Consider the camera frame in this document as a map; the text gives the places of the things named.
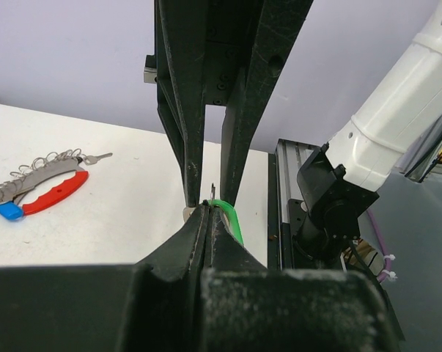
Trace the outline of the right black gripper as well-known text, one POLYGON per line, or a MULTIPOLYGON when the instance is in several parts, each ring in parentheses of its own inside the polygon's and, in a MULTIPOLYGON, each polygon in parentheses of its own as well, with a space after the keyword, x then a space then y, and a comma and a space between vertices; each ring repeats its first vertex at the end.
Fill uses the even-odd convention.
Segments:
POLYGON ((254 134, 312 4, 155 1, 144 80, 156 85, 187 206, 199 203, 205 105, 226 105, 220 198, 236 203, 254 134))

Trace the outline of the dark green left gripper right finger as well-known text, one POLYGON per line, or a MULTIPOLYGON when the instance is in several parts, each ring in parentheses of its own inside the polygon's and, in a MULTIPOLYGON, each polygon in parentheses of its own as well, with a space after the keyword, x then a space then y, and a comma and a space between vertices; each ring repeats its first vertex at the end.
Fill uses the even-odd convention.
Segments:
POLYGON ((267 268, 234 239, 219 208, 210 214, 204 264, 202 350, 269 351, 267 268))

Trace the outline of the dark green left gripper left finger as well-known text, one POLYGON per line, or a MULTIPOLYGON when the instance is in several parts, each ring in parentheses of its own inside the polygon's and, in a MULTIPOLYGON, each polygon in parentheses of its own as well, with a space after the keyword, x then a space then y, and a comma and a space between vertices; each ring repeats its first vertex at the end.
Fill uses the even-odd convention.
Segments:
POLYGON ((189 351, 210 207, 199 205, 186 223, 145 257, 132 311, 133 351, 189 351))

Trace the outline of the key with green tag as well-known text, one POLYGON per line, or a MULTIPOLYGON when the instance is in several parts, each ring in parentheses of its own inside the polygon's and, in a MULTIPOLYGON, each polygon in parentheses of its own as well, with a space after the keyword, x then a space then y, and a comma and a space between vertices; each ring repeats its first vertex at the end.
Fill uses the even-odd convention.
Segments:
POLYGON ((235 207, 227 201, 216 199, 216 186, 214 183, 211 183, 210 198, 207 200, 207 205, 212 208, 218 208, 222 212, 221 218, 226 225, 226 231, 237 244, 244 248, 245 245, 237 211, 235 207))

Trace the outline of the red-handled metal keyring holder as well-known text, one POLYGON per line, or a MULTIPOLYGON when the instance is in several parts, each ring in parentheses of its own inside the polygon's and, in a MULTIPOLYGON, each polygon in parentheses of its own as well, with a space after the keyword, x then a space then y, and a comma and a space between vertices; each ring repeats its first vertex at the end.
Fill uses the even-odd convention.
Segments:
POLYGON ((61 153, 51 152, 45 157, 35 158, 30 165, 22 164, 10 172, 10 179, 0 183, 0 204, 14 202, 25 216, 30 216, 56 205, 77 191, 89 178, 88 166, 109 158, 113 154, 86 155, 80 148, 61 153), (23 199, 43 183, 66 174, 72 176, 59 185, 41 194, 35 201, 25 203, 23 199))

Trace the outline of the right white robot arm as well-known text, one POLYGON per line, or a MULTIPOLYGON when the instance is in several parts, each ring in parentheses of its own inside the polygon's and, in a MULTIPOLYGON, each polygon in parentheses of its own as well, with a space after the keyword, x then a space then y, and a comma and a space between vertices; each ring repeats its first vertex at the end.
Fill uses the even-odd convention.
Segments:
MULTIPOLYGON (((180 166, 185 219, 199 204, 205 108, 223 106, 221 199, 237 199, 248 149, 310 1, 156 1, 144 80, 180 166)), ((295 245, 334 263, 398 160, 442 115, 442 1, 361 108, 298 170, 306 217, 295 245)))

